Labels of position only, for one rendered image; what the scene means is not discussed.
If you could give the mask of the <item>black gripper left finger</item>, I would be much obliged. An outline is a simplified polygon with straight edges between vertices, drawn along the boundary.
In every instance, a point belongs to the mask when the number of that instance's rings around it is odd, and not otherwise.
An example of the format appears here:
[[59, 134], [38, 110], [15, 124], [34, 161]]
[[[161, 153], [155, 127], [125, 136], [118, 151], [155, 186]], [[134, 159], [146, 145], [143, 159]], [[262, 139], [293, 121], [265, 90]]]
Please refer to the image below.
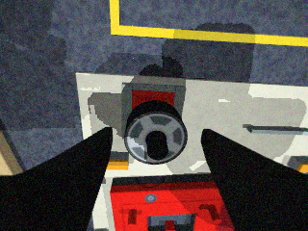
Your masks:
[[0, 175], [0, 227], [87, 231], [112, 144], [105, 127], [35, 167]]

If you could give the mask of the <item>tan wooden stick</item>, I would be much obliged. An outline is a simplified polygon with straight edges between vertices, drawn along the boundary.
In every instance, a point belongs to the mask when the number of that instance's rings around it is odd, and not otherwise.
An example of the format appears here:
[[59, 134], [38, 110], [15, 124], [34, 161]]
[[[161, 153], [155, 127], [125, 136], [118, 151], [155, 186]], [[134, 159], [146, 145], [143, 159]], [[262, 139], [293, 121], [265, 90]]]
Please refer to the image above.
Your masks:
[[3, 132], [0, 131], [0, 175], [15, 175], [23, 172]]

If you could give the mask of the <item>yellow rectangular tape outline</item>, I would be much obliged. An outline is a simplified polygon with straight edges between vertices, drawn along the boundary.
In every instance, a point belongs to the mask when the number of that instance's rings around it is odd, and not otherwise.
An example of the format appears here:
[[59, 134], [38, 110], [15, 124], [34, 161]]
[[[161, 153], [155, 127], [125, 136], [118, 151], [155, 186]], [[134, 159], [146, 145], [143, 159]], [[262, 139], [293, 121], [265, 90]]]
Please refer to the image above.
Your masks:
[[119, 0], [110, 0], [110, 12], [111, 12], [112, 35], [308, 46], [308, 38], [291, 38], [291, 37], [277, 37], [277, 36], [119, 26]]

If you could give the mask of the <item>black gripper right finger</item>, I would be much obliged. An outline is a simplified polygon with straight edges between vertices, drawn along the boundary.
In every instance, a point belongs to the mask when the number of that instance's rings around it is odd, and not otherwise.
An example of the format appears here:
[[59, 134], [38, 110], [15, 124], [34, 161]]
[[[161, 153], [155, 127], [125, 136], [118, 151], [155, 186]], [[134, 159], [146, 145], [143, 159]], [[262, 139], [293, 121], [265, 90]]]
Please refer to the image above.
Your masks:
[[308, 231], [308, 174], [211, 129], [201, 145], [236, 231]]

